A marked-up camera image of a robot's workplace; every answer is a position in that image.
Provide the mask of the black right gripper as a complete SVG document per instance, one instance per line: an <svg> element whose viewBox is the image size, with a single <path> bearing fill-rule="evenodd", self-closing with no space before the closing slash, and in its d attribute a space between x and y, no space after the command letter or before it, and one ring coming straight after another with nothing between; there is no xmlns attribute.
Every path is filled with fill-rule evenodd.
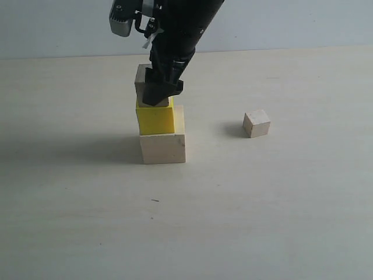
<svg viewBox="0 0 373 280"><path fill-rule="evenodd" d="M200 28L161 29L148 39L152 41L150 61L146 68L146 88L143 102L151 106L168 106L169 97L181 94L184 82L180 79L201 38Z"/></svg>

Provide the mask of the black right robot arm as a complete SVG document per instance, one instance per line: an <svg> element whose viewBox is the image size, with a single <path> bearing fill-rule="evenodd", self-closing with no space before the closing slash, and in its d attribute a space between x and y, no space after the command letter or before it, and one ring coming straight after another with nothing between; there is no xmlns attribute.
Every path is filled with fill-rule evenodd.
<svg viewBox="0 0 373 280"><path fill-rule="evenodd" d="M212 22L223 1L162 1L156 19L161 33L155 35L150 50L151 68L145 72L142 102L156 106L179 95L184 82L180 79L196 45Z"/></svg>

